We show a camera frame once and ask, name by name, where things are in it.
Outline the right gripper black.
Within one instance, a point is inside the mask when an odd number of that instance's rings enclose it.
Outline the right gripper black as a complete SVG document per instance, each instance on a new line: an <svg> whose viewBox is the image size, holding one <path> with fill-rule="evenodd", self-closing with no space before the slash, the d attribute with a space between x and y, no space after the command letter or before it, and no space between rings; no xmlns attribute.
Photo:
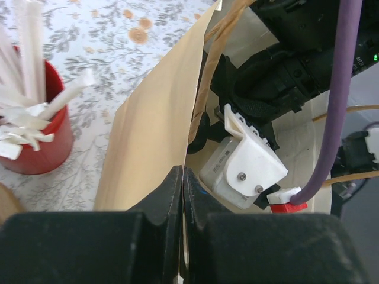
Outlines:
<svg viewBox="0 0 379 284"><path fill-rule="evenodd" d="M329 90L331 72L331 53L256 53L240 67L222 55L211 91L221 108L230 104L277 150L273 120Z"/></svg>

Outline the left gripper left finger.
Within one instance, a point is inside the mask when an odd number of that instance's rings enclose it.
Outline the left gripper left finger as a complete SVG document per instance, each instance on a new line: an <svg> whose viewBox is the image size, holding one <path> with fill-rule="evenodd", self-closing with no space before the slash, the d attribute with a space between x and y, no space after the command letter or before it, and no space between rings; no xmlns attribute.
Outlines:
<svg viewBox="0 0 379 284"><path fill-rule="evenodd" d="M127 211L29 212L1 227L2 283L177 283L183 168Z"/></svg>

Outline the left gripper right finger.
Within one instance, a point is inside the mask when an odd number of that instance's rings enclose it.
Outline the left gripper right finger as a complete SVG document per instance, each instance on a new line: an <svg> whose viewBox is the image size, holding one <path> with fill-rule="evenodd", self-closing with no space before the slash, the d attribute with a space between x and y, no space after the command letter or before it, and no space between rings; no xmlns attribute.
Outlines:
<svg viewBox="0 0 379 284"><path fill-rule="evenodd" d="M183 176L185 283L368 283L341 222L326 214L235 214Z"/></svg>

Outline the brown paper bag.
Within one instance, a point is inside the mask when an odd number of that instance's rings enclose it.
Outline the brown paper bag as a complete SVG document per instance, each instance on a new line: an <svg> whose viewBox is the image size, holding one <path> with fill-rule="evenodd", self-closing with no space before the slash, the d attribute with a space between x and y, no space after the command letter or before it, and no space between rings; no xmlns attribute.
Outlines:
<svg viewBox="0 0 379 284"><path fill-rule="evenodd" d="M184 170L205 30L215 3L117 110L94 208L127 211Z"/></svg>

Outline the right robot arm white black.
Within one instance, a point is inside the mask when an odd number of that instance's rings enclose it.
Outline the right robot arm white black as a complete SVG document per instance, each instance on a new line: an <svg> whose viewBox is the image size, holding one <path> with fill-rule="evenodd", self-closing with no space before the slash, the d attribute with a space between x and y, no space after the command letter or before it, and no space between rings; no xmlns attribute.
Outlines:
<svg viewBox="0 0 379 284"><path fill-rule="evenodd" d="M274 120L330 88L339 1L256 1L249 10L274 42L248 48L241 66L222 54L210 90L220 114L230 105L276 150Z"/></svg>

